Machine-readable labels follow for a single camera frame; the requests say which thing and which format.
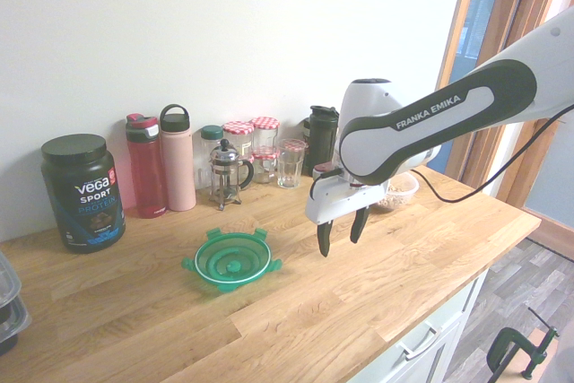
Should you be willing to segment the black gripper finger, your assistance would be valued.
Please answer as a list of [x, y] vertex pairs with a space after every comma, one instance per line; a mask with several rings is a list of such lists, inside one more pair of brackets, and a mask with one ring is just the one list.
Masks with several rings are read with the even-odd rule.
[[359, 241], [369, 215], [370, 207], [368, 205], [356, 211], [350, 234], [350, 240], [353, 244]]
[[333, 222], [321, 223], [317, 226], [317, 241], [319, 251], [323, 257], [327, 257], [330, 249], [330, 234]]

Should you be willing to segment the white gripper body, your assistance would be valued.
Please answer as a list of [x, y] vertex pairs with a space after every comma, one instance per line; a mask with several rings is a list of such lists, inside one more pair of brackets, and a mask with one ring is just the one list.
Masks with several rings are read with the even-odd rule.
[[388, 181], [368, 186], [350, 181], [342, 170], [333, 170], [316, 178], [309, 191], [305, 214], [315, 224], [331, 222], [381, 201]]

